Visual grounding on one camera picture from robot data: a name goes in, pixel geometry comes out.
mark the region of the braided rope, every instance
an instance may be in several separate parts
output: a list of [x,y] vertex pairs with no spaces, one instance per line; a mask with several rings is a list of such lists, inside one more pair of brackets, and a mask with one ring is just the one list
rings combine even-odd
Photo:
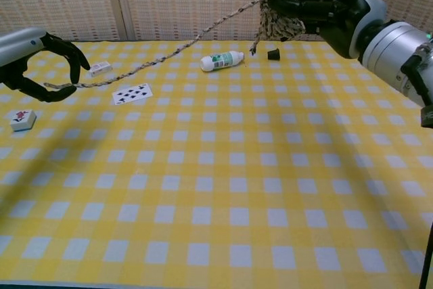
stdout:
[[44,85],[46,87],[50,87],[50,88],[54,88],[54,89],[63,89],[65,87],[69,87],[69,86],[75,86],[77,88],[92,88],[92,87],[101,87],[101,86],[112,84],[116,81],[119,81],[120,79],[132,76],[133,74],[136,74],[138,71],[140,71],[144,68],[147,68],[150,66],[155,66],[156,64],[162,63],[165,60],[167,60],[171,57],[174,57],[178,53],[182,52],[183,50],[187,49],[188,47],[191,47],[194,43],[198,42],[200,39],[202,39],[202,37],[206,33],[210,32],[211,30],[216,28],[218,25],[222,24],[226,20],[228,20],[228,19],[230,19],[236,15],[239,15],[240,13],[244,12],[247,9],[254,7],[258,3],[260,4],[260,27],[259,27],[258,33],[256,34],[254,43],[252,44],[251,49],[250,49],[250,51],[253,55],[256,53],[256,46],[262,38],[268,38],[268,39],[282,39],[282,38],[284,38],[284,39],[290,40],[290,39],[293,39],[296,35],[299,35],[299,34],[304,32],[304,25],[300,20],[289,19],[289,18],[284,18],[284,17],[278,16],[276,12],[274,12],[273,10],[271,10],[269,8],[269,6],[266,3],[266,0],[253,0],[253,1],[243,5],[239,9],[235,10],[234,12],[231,12],[230,14],[220,18],[215,23],[213,23],[211,26],[209,26],[208,28],[205,28],[202,32],[200,32],[195,37],[195,39],[182,45],[181,47],[176,49],[174,52],[172,52],[172,53],[170,53],[164,57],[158,58],[154,61],[146,62],[146,63],[140,65],[139,67],[135,68],[134,70],[132,70],[128,73],[121,74],[117,77],[114,77],[112,79],[108,79],[106,81],[102,81],[100,83],[89,83],[89,84],[87,84],[87,83],[77,83],[77,84],[67,83],[67,84],[62,84],[62,85],[54,85],[51,83],[44,83]]

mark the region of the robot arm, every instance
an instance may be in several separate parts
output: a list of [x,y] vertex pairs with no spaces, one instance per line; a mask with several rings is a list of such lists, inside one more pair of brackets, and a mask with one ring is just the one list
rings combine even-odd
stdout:
[[340,56],[358,59],[385,83],[424,108],[421,125],[433,127],[433,43],[405,22],[385,22],[382,0],[268,0],[281,15],[299,18]]
[[24,77],[27,61],[40,51],[51,51],[62,55],[70,65],[71,83],[80,79],[80,69],[90,69],[81,50],[71,42],[47,33],[42,28],[25,28],[0,36],[0,83],[10,89],[18,89],[42,102],[58,102],[76,91],[69,86],[59,91],[48,91],[40,84]]

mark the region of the bottle label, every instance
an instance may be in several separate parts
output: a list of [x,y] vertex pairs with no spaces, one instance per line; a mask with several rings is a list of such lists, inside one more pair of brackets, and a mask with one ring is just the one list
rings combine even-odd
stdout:
[[214,54],[210,56],[214,64],[214,69],[221,69],[233,65],[233,58],[230,53]]

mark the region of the black cap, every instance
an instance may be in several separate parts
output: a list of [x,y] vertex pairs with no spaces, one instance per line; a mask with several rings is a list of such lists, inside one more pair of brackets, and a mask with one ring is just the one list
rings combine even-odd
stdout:
[[272,51],[268,51],[268,60],[277,60],[279,61],[279,50],[275,49]]

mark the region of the spade card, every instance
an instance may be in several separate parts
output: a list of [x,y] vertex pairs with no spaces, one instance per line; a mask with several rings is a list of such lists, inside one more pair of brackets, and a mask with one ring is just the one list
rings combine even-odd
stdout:
[[148,84],[141,84],[120,91],[113,92],[113,99],[115,105],[121,105],[129,102],[134,102],[139,99],[153,96],[152,90]]

